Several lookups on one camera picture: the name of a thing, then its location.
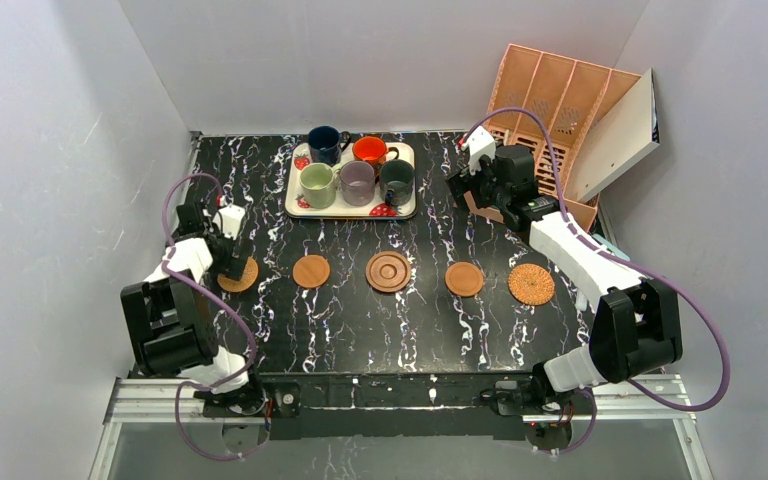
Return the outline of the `light green mug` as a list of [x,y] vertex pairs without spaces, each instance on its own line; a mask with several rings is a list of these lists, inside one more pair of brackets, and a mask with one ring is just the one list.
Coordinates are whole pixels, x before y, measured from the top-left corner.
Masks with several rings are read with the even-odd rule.
[[311,163],[301,170],[299,182],[302,196],[311,208],[330,207],[337,195],[337,174],[324,163]]

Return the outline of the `dark ringed wooden coaster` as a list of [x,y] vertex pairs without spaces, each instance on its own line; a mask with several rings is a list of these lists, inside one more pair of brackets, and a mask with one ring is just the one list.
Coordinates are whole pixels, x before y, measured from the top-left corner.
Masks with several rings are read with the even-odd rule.
[[368,284],[382,293],[402,290],[410,281],[412,266],[408,259],[395,251],[382,251],[368,261],[365,276]]

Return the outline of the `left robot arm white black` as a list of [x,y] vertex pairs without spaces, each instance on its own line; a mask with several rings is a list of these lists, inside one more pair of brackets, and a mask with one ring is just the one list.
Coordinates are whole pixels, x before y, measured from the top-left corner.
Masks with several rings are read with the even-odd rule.
[[137,366],[150,377],[176,376],[211,394],[240,392],[255,375],[243,355],[220,345],[208,306],[206,281],[230,293],[251,287],[258,266],[240,238],[245,210],[222,201],[177,206],[160,264],[144,280],[121,290],[120,300]]

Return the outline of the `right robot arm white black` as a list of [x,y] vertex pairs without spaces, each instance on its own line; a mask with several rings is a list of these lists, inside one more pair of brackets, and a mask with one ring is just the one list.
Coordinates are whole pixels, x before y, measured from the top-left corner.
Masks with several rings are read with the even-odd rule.
[[447,184],[460,206],[496,209],[511,231],[560,268],[595,315],[585,346],[533,367],[533,397],[619,383],[681,358],[674,289],[620,265],[561,211],[556,198],[541,194],[527,147],[490,144],[471,152],[468,165]]

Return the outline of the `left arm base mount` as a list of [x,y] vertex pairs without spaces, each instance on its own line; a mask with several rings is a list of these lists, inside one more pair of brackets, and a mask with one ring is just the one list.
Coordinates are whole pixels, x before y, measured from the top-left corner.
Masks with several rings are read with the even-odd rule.
[[292,382],[264,383],[257,377],[224,393],[197,392],[205,418],[222,421],[221,437],[228,454],[240,458],[260,450],[270,440],[274,419],[299,414],[300,390]]

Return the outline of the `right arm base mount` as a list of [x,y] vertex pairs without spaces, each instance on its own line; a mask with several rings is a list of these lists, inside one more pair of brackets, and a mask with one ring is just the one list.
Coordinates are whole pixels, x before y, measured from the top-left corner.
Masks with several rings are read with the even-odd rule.
[[[584,433],[572,440],[571,425],[575,417],[574,399],[583,397],[590,404],[591,418]],[[553,457],[572,452],[583,445],[591,436],[597,420],[597,402],[590,387],[556,392],[551,385],[537,376],[528,382],[500,380],[493,386],[479,392],[477,401],[487,405],[500,416],[522,418],[531,414],[556,415],[555,420],[529,420],[526,440],[531,444],[533,453],[543,453]]]

